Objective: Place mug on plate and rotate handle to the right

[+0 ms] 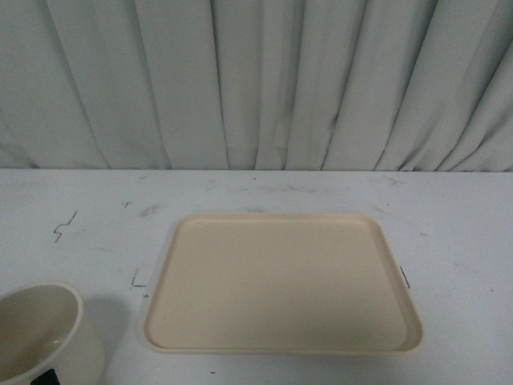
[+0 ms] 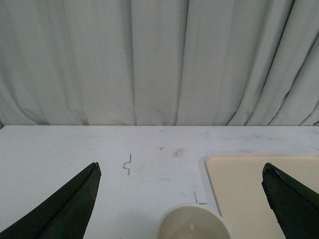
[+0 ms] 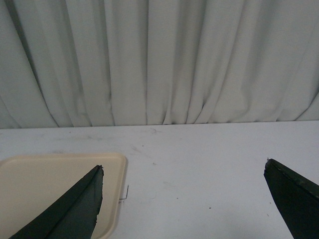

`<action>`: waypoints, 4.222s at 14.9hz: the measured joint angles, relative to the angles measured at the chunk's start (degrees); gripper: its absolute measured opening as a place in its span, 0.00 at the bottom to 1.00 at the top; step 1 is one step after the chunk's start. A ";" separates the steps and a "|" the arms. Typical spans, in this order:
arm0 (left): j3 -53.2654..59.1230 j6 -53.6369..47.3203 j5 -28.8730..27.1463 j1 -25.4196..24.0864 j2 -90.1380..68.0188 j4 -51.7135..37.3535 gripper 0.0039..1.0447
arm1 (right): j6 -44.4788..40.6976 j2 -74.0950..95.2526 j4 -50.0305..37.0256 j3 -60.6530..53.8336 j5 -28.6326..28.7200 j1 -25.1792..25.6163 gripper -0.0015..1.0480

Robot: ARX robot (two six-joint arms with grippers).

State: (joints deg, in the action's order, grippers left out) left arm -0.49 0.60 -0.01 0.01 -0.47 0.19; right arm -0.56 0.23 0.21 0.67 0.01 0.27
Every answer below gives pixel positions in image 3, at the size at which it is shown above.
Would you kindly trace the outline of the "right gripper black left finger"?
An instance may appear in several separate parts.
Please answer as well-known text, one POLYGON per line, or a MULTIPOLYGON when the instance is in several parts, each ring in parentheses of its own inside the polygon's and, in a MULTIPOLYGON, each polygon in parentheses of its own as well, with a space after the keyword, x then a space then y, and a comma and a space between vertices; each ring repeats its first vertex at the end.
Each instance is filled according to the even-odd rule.
POLYGON ((103 201, 104 171, 95 166, 12 239, 90 239, 103 201))

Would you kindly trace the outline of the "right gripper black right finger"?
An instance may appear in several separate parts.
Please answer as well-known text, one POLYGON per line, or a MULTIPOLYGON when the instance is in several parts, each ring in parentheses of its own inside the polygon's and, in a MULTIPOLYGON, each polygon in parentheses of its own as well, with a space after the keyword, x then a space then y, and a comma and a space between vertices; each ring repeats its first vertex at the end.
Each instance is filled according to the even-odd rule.
POLYGON ((274 159, 264 177, 272 198, 295 239, 319 237, 319 186, 274 159))

